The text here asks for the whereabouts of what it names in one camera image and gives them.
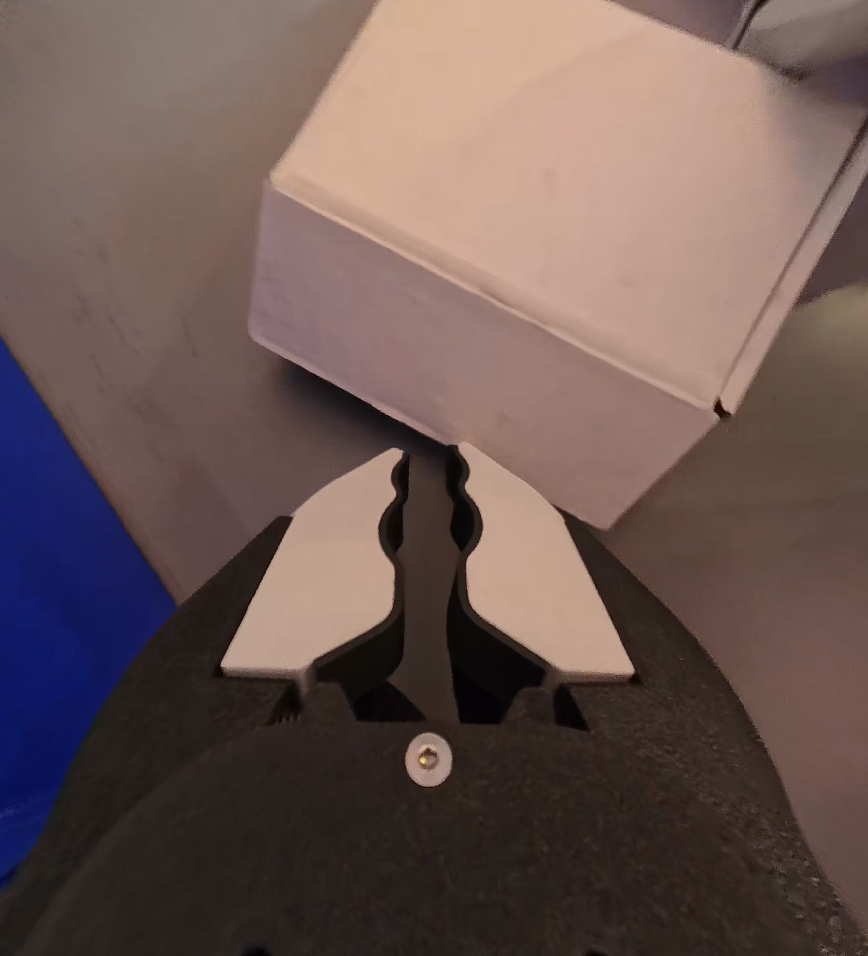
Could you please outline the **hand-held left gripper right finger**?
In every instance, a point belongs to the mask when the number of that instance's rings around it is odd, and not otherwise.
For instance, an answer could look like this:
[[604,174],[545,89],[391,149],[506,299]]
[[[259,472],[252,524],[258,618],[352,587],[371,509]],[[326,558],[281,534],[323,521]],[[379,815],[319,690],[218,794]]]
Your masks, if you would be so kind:
[[630,682],[630,655],[564,516],[478,448],[449,454],[456,672],[477,686]]

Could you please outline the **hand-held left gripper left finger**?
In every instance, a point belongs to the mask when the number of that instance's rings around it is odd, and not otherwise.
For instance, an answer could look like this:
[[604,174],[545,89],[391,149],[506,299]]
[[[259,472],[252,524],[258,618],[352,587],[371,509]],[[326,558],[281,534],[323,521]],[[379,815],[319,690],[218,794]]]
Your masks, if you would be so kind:
[[331,665],[396,618],[396,545],[408,456],[390,448],[296,509],[221,663],[225,677],[337,680]]

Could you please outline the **blue plastic bin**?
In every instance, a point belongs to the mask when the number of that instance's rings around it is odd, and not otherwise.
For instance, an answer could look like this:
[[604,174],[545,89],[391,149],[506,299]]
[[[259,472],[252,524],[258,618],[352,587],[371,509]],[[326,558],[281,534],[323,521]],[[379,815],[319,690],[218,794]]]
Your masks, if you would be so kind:
[[0,336],[0,888],[176,604]]

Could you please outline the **white cardboard mailer box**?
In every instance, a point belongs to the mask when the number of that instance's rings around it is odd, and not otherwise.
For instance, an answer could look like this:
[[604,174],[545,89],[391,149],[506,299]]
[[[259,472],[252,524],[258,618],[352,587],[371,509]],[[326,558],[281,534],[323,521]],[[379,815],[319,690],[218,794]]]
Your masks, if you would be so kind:
[[263,186],[251,338],[599,529],[742,402],[868,108],[613,2],[377,2]]

